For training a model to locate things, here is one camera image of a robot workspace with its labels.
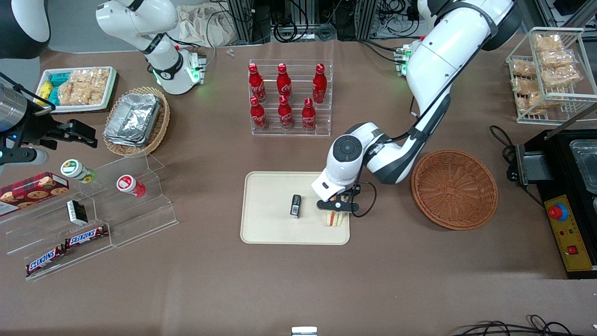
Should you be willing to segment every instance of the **display stand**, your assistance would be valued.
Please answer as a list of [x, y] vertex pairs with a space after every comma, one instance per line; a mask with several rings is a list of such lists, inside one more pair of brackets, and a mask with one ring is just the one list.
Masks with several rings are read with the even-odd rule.
[[[593, 72], [587, 61], [587, 54], [581, 38], [583, 32], [584, 29], [582, 28], [534, 27], [508, 55], [506, 63], [509, 65], [511, 80], [514, 80], [515, 77], [513, 63], [516, 59], [532, 61], [535, 63], [535, 71], [538, 74], [537, 82], [541, 94], [541, 99], [539, 99], [533, 106], [529, 106], [528, 109], [516, 109], [518, 112], [516, 117], [517, 123], [558, 126], [566, 123], [568, 120], [573, 120], [576, 117], [583, 117], [579, 118], [578, 121], [596, 120], [594, 114], [587, 118], [584, 118], [584, 115], [580, 115], [583, 111], [587, 110], [597, 102], [597, 86], [595, 85]], [[543, 85], [541, 73], [548, 70], [548, 68], [545, 68], [537, 61], [538, 55], [533, 44], [534, 34], [558, 34], [562, 40], [563, 46], [575, 53], [576, 59], [578, 60], [576, 68], [584, 78], [574, 85], [546, 88]], [[515, 91], [513, 91], [513, 94], [514, 100], [516, 101], [518, 95]], [[556, 103], [556, 105], [560, 106], [546, 109], [540, 108], [542, 105], [547, 105], [548, 103]], [[545, 112], [537, 113], [537, 110], [545, 110]]]
[[[330, 136], [332, 130], [332, 81], [334, 68], [331, 60], [250, 60], [255, 63], [259, 73], [263, 77], [266, 100], [261, 103], [265, 110], [268, 129], [259, 131], [251, 120], [251, 132], [254, 136]], [[294, 128], [286, 131], [282, 129], [278, 115], [279, 94], [276, 79], [278, 78], [278, 64], [285, 63], [288, 74], [292, 80], [293, 98], [290, 106], [293, 109]], [[313, 104], [316, 112], [315, 131], [305, 131], [302, 124], [301, 112], [304, 107], [304, 100], [307, 97], [313, 98], [313, 76], [315, 66], [323, 63], [325, 66], [325, 77], [328, 81], [325, 92], [325, 99], [322, 104]], [[251, 87], [248, 87], [249, 98], [253, 95]]]
[[[64, 244], [67, 238], [101, 225], [108, 226], [109, 236], [76, 245], [27, 277], [27, 280], [36, 280], [178, 224], [172, 203], [163, 195], [156, 173], [163, 166], [150, 154], [141, 152], [94, 169], [96, 180], [91, 184], [80, 184], [80, 192], [48, 200], [48, 204], [10, 218], [10, 221], [18, 220], [26, 225], [7, 233], [7, 253], [24, 255], [25, 266]], [[135, 198], [118, 191], [116, 180], [124, 174], [133, 175], [145, 185], [143, 197]], [[88, 225], [80, 227], [69, 221], [66, 202], [71, 199], [85, 206]]]

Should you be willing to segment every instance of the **coca-cola bottle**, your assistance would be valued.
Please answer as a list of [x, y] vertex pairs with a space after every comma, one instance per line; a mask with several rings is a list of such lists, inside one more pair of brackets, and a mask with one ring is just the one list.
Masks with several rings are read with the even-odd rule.
[[260, 102], [265, 100], [265, 86], [263, 84], [263, 77], [257, 71], [257, 65], [255, 63], [249, 64], [249, 85], [251, 86], [251, 92], [259, 99]]
[[313, 77], [313, 100], [317, 104], [322, 104], [325, 100], [325, 90], [328, 87], [328, 80], [324, 74], [325, 67], [323, 63], [315, 66], [315, 76]]
[[303, 128], [305, 131], [315, 130], [315, 108], [313, 107], [313, 100], [311, 98], [304, 100]]
[[294, 128], [293, 109], [288, 104], [288, 96], [280, 96], [278, 114], [280, 115], [280, 123], [283, 130], [290, 131]]
[[259, 104], [259, 99], [255, 96], [251, 97], [251, 118], [255, 129], [258, 131], [266, 130], [269, 126], [263, 106]]
[[278, 64], [278, 79], [276, 83], [280, 96], [288, 96], [288, 101], [291, 101], [293, 99], [293, 85], [290, 76], [286, 73], [286, 64], [284, 63]]

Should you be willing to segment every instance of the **white jar lid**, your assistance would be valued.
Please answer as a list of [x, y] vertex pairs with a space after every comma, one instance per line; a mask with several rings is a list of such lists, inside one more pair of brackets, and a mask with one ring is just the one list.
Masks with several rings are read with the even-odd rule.
[[122, 175], [116, 182], [116, 187], [123, 193], [131, 192], [137, 185], [137, 180], [131, 175]]
[[60, 167], [60, 172], [68, 178], [74, 178], [83, 171], [83, 165], [79, 160], [71, 158], [66, 160]]

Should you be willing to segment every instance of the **beige tray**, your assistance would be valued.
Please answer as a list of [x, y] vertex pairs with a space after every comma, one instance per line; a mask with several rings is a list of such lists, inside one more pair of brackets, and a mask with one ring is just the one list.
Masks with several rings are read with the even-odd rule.
[[[311, 183], [316, 172], [251, 172], [245, 178], [241, 239], [247, 244], [343, 245], [350, 239], [350, 219], [325, 226], [325, 211]], [[294, 194], [301, 195], [298, 219], [290, 217]]]

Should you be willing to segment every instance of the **red emergency stop button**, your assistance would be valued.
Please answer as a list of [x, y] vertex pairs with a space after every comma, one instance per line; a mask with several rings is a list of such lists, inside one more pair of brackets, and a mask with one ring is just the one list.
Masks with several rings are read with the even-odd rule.
[[563, 222], [568, 219], [568, 209], [562, 203], [556, 203], [549, 207], [547, 214], [559, 222]]
[[576, 248], [576, 245], [568, 247], [568, 254], [578, 254], [578, 249]]

